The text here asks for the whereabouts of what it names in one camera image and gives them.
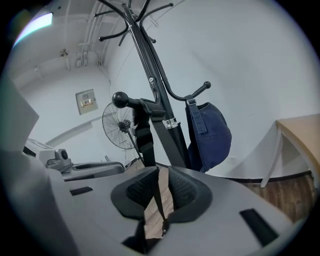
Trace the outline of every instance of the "wooden floor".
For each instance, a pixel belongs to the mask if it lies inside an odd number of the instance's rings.
[[[127,171],[143,168],[141,161],[132,164]],[[161,192],[164,215],[173,212],[172,196],[168,188],[168,169],[159,166],[159,187]],[[316,200],[316,191],[312,177],[306,174],[301,177],[283,181],[268,182],[264,188],[259,183],[242,183],[244,186],[261,196],[269,203],[276,206],[285,213],[293,222],[307,217]],[[150,238],[161,238],[162,217],[158,211],[154,198],[144,211],[145,236]]]

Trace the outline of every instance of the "fan stand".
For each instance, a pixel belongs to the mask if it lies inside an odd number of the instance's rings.
[[[143,163],[144,166],[146,166],[145,165],[145,161],[143,160],[143,158],[142,158],[142,156],[141,156],[141,154],[139,152],[139,149],[138,149],[138,147],[137,147],[137,145],[136,145],[136,143],[134,141],[134,138],[132,137],[132,135],[130,133],[130,127],[131,127],[131,122],[129,120],[125,119],[125,120],[120,121],[118,123],[117,129],[119,129],[120,132],[128,134],[128,136],[129,136],[129,138],[130,138],[130,140],[131,140],[131,142],[132,142],[132,144],[133,144],[133,146],[135,148],[135,151],[138,153],[138,156],[141,159],[141,162]]]

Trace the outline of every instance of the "light fixture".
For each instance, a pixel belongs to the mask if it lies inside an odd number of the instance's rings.
[[[22,30],[22,32],[20,33],[20,35],[18,36],[18,38],[14,42],[13,46],[15,46],[20,40],[22,40],[23,38],[25,38],[27,35],[31,34],[32,32],[51,25],[52,17],[53,17],[53,14],[50,12],[50,13],[47,13],[45,15],[42,15],[42,16],[30,21],[25,26],[25,28]]]

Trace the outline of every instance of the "wooden table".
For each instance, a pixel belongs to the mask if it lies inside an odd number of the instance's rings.
[[[285,136],[298,150],[314,177],[314,186],[320,187],[320,114],[306,115],[275,121],[278,129],[275,151],[270,170],[260,187],[264,188],[280,156]]]

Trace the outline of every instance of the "electric fan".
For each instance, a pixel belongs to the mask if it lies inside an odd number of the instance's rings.
[[[135,149],[143,164],[144,161],[133,139],[132,108],[117,108],[112,103],[106,106],[102,115],[102,126],[107,138],[118,148],[124,150]]]

